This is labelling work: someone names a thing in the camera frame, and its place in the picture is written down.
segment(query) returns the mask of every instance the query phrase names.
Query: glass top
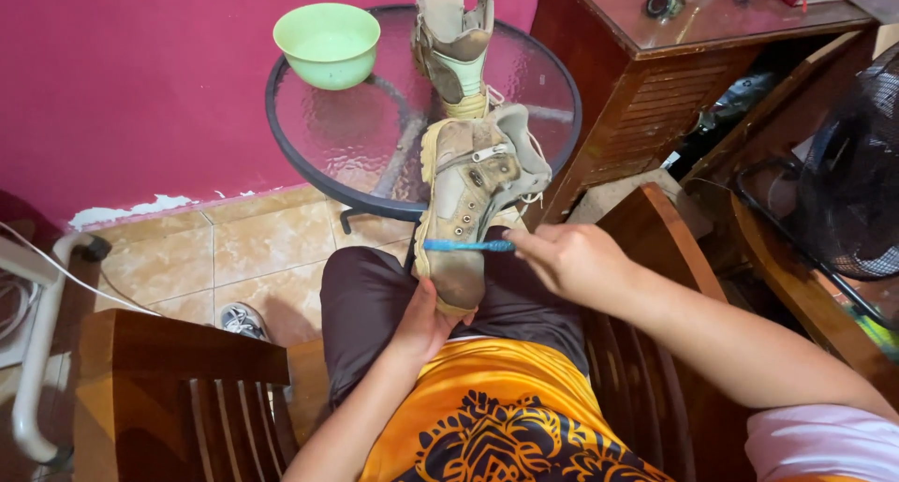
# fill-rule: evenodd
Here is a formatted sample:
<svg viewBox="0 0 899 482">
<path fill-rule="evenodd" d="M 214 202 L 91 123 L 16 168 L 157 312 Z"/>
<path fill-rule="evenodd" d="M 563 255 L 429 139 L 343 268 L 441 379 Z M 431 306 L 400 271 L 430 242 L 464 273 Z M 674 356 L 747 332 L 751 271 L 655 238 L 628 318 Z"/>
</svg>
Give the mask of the glass top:
<svg viewBox="0 0 899 482">
<path fill-rule="evenodd" d="M 267 96 L 274 94 L 274 121 L 267 101 L 270 124 L 287 159 L 325 194 L 337 189 L 335 198 L 362 209 L 424 203 L 430 190 L 421 181 L 421 136 L 445 116 L 431 83 L 413 66 L 416 11 L 393 6 L 371 13 L 381 26 L 373 76 L 346 90 L 316 89 L 282 57 Z M 484 79 L 506 101 L 529 108 L 530 131 L 558 172 L 577 139 L 575 120 L 580 127 L 580 100 L 565 68 L 530 36 L 497 23 Z"/>
<path fill-rule="evenodd" d="M 746 7 L 734 0 L 685 0 L 683 10 L 665 20 L 646 16 L 646 0 L 591 1 L 640 50 L 870 19 L 846 1 L 812 4 L 803 12 L 781 0 L 749 0 Z"/>
</svg>

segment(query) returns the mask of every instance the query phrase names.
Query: round table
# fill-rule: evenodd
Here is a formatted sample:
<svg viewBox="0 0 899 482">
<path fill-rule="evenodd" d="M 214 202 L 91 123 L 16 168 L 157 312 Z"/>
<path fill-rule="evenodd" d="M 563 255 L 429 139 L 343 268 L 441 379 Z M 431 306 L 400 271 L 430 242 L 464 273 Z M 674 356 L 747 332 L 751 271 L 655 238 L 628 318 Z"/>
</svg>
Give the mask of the round table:
<svg viewBox="0 0 899 482">
<path fill-rule="evenodd" d="M 265 89 L 265 111 L 287 161 L 326 196 L 360 213 L 415 222 L 430 189 L 421 181 L 421 136 L 445 118 L 437 92 L 412 61 L 413 5 L 369 9 L 381 27 L 377 60 L 365 82 L 316 89 L 284 55 Z M 581 128 L 581 98 L 556 55 L 518 28 L 495 22 L 484 80 L 530 112 L 529 129 L 554 173 L 565 165 Z"/>
</svg>

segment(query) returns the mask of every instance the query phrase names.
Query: left hand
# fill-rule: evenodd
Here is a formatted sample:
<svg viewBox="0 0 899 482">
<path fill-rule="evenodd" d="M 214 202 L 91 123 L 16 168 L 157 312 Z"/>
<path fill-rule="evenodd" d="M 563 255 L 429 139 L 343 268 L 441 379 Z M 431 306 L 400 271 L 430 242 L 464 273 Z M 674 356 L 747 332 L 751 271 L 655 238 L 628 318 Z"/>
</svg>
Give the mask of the left hand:
<svg viewBox="0 0 899 482">
<path fill-rule="evenodd" d="M 437 355 L 459 321 L 469 326 L 474 315 L 459 318 L 440 312 L 437 309 L 437 289 L 434 288 L 434 282 L 422 278 L 418 281 L 418 288 L 415 289 L 409 306 L 405 308 L 403 320 L 400 321 L 390 345 L 421 368 Z"/>
</svg>

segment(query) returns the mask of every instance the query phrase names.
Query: dirty boot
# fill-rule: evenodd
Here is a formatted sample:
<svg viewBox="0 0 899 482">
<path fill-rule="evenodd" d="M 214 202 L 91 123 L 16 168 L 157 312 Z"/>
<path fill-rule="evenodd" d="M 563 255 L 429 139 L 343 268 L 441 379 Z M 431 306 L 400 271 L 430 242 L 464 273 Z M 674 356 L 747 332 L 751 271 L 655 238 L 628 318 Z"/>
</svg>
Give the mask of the dirty boot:
<svg viewBox="0 0 899 482">
<path fill-rule="evenodd" d="M 518 200 L 538 200 L 551 176 L 522 105 L 428 128 L 421 139 L 421 177 L 431 185 L 431 202 L 415 231 L 415 269 L 434 281 L 442 312 L 464 316 L 478 306 L 484 257 L 478 251 L 425 251 L 424 240 L 484 241 L 497 212 Z"/>
<path fill-rule="evenodd" d="M 447 117 L 482 118 L 488 109 L 484 85 L 487 43 L 494 31 L 494 0 L 478 0 L 466 12 L 463 0 L 416 0 L 412 32 L 415 67 L 441 96 Z"/>
</svg>

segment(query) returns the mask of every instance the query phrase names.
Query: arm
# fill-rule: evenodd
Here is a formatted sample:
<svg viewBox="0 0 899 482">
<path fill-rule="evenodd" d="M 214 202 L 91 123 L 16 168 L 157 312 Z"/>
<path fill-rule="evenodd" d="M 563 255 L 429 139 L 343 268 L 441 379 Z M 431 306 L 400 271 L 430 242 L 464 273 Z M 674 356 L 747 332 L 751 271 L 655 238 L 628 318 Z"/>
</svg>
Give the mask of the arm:
<svg viewBox="0 0 899 482">
<path fill-rule="evenodd" d="M 644 331 L 737 403 L 845 405 L 899 423 L 871 384 L 812 342 L 637 265 L 595 225 L 507 238 L 550 290 Z"/>
<path fill-rule="evenodd" d="M 284 482 L 359 478 L 377 436 L 412 391 L 421 368 L 461 320 L 437 312 L 436 306 L 433 282 L 421 279 L 387 348 L 299 451 L 284 473 Z M 470 316 L 465 322 L 471 322 Z"/>
</svg>

